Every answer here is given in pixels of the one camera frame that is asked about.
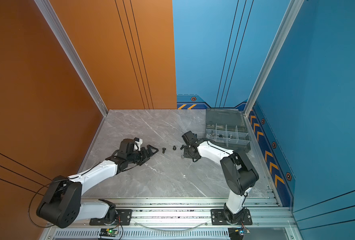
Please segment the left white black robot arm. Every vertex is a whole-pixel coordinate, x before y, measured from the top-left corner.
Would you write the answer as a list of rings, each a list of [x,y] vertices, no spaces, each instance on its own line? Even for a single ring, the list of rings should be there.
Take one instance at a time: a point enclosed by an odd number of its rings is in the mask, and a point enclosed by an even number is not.
[[[130,165],[141,166],[158,153],[158,149],[142,146],[142,139],[124,139],[118,150],[92,168],[69,177],[58,176],[47,185],[47,190],[36,209],[36,215],[49,223],[66,228],[75,221],[98,221],[103,225],[118,224],[116,205],[108,200],[83,203],[82,196],[92,187],[128,171]]]

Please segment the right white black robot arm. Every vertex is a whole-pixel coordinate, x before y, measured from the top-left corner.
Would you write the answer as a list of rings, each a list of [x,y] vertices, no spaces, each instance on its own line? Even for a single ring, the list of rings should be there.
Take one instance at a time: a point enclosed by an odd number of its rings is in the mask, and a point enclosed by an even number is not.
[[[183,157],[197,162],[207,158],[221,166],[230,189],[223,207],[223,218],[230,225],[252,225],[250,211],[245,207],[249,192],[259,180],[259,174],[244,149],[230,150],[208,139],[199,139],[191,131],[182,135]]]

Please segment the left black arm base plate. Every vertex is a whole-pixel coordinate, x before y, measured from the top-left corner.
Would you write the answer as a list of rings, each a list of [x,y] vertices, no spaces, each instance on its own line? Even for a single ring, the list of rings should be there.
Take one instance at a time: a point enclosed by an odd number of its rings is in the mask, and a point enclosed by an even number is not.
[[[90,219],[90,226],[129,226],[132,218],[131,209],[119,209],[115,211],[109,211],[102,219],[93,218]]]

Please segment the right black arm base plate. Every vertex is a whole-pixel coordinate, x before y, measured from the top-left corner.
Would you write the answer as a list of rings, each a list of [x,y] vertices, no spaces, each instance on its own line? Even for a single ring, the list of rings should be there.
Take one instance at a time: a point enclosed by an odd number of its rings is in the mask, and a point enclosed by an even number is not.
[[[251,226],[253,224],[249,209],[243,208],[239,213],[233,214],[225,209],[212,209],[211,223],[214,226],[220,225],[244,225]]]

